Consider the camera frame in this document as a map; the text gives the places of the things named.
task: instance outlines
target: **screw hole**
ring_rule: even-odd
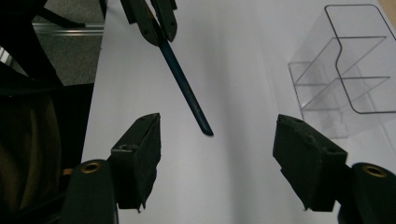
[[[128,149],[128,148],[129,148],[128,145],[121,145],[121,146],[120,146],[120,149]]]
[[[314,142],[315,142],[315,139],[314,139],[314,137],[313,137],[312,135],[308,135],[308,136],[306,137],[306,140],[307,140],[309,143],[314,143]]]
[[[81,168],[81,172],[84,174],[91,174],[98,171],[101,167],[101,163],[97,161],[90,162]]]
[[[372,166],[372,165],[366,165],[363,167],[363,170],[369,174],[369,175],[373,175],[376,177],[380,177],[380,178],[384,178],[387,176],[387,173],[385,173],[385,171],[383,171],[382,169],[376,167],[376,166]]]

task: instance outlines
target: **transparent acrylic holder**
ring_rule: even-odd
[[[396,118],[396,39],[373,5],[326,6],[289,70],[304,120],[330,138]]]

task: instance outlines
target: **floor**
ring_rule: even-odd
[[[98,0],[48,0],[45,8],[71,21],[103,23]],[[33,23],[48,22],[35,17]],[[101,35],[37,35],[62,83],[93,83],[99,59]],[[17,63],[12,66],[23,72]]]

